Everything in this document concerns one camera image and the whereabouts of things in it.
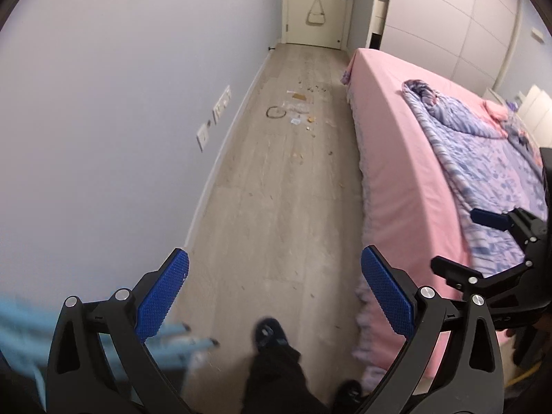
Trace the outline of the clear plastic wrap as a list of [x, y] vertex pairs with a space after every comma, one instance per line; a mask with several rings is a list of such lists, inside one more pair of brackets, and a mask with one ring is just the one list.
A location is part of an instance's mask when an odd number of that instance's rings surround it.
[[311, 111], [311, 106], [308, 102], [302, 100], [290, 100], [283, 103], [283, 109], [299, 114], [307, 114]]

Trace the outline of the white bedroom door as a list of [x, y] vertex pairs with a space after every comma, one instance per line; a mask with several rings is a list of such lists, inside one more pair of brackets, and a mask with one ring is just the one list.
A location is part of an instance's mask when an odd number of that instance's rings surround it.
[[347, 0], [284, 0], [284, 37], [290, 44], [339, 50]]

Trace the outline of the purple floral duvet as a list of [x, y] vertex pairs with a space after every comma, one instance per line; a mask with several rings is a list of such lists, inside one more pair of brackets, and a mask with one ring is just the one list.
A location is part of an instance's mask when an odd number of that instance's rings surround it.
[[547, 218], [543, 166], [535, 147], [517, 122], [494, 127], [421, 79], [406, 80], [401, 92], [454, 195], [472, 267], [490, 277], [518, 265], [523, 254], [515, 240], [475, 223], [470, 213], [475, 208], [494, 213], [524, 208]]

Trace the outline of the pink bed mattress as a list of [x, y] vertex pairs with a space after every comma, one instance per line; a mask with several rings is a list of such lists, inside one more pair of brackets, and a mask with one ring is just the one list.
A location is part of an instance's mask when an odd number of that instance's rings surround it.
[[455, 97], [474, 115], [495, 124], [481, 96], [459, 84], [380, 50], [358, 49], [343, 76], [352, 108], [362, 173], [363, 245], [375, 245], [388, 262], [419, 286], [446, 298], [456, 290], [430, 270], [443, 256], [490, 277], [509, 268], [477, 261], [463, 234], [456, 198], [401, 86], [421, 79]]

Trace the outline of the black trouser leg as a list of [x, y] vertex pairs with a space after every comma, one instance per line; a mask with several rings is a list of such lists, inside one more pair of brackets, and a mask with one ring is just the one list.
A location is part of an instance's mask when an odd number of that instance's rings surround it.
[[242, 398], [242, 413], [329, 413], [308, 389], [300, 353], [289, 345], [261, 348], [251, 365]]

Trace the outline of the white wardrobe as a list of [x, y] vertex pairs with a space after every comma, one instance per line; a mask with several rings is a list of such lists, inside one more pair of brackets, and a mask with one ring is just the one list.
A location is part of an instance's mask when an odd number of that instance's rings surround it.
[[521, 0], [387, 0], [379, 49], [482, 95], [512, 55]]

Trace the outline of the beige hanging handbag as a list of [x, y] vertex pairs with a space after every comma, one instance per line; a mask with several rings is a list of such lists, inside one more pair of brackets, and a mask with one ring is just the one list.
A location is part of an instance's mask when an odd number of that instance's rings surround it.
[[326, 23], [326, 13], [322, 0], [313, 0], [306, 17], [307, 25], [321, 26]]

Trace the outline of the white wall switch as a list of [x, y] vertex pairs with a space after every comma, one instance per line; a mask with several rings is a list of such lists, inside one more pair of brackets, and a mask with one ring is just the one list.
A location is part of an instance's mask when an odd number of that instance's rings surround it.
[[197, 130], [197, 143], [201, 151], [206, 149], [209, 142], [210, 121], [204, 122]]

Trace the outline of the white wall socket panel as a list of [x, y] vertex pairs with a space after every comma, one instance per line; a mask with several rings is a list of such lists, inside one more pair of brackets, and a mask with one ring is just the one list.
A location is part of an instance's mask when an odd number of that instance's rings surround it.
[[225, 90], [223, 91], [223, 94], [220, 96], [219, 100], [215, 103], [213, 107], [213, 121], [215, 124], [218, 124], [218, 122], [220, 121], [220, 118], [228, 107], [231, 98], [231, 87], [227, 85]]

